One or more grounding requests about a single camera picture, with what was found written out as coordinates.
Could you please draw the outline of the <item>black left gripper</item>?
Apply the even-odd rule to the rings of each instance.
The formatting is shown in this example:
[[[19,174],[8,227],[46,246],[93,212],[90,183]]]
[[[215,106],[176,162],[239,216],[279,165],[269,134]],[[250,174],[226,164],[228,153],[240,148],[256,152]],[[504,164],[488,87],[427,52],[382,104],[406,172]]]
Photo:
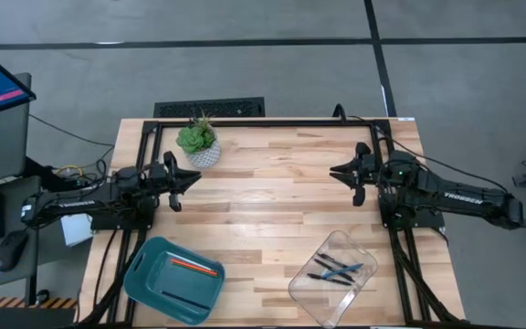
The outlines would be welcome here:
[[[147,186],[159,196],[168,193],[169,207],[174,212],[181,212],[182,205],[178,196],[184,194],[201,177],[195,170],[182,169],[172,152],[163,154],[163,163],[152,162],[148,165]]]

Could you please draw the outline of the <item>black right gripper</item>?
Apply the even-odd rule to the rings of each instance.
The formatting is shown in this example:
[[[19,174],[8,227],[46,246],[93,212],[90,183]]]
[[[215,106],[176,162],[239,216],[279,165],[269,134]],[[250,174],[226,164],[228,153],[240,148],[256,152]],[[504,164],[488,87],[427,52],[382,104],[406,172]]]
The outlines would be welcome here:
[[[355,157],[346,164],[330,168],[330,176],[354,190],[352,204],[361,206],[365,201],[365,184],[376,185],[379,172],[376,157],[366,143],[357,143]]]

